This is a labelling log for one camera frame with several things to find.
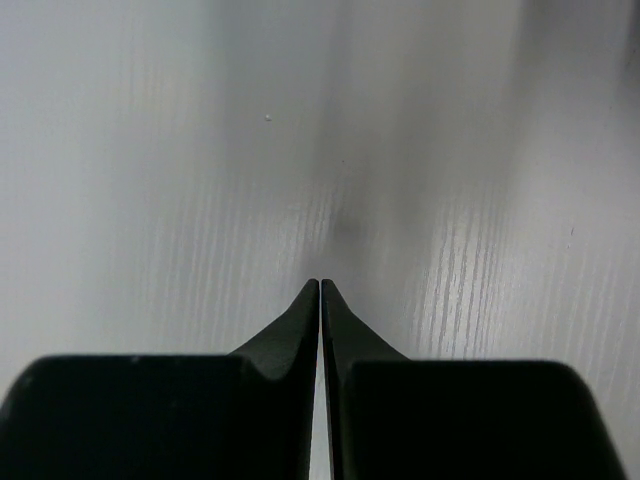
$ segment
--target white wood grain surface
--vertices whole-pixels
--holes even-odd
[[[640,478],[639,12],[5,2],[0,389],[229,351],[330,277],[408,355],[569,363]]]

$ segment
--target black plastic part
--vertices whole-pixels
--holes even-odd
[[[306,479],[318,282],[229,356],[35,362],[0,411],[1,479]]]
[[[322,314],[334,480],[624,478],[569,367],[406,360],[328,280]]]

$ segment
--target wood grain texture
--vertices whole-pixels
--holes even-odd
[[[640,478],[638,11],[9,2],[1,388],[53,352],[229,351],[330,277],[405,354],[568,362]]]

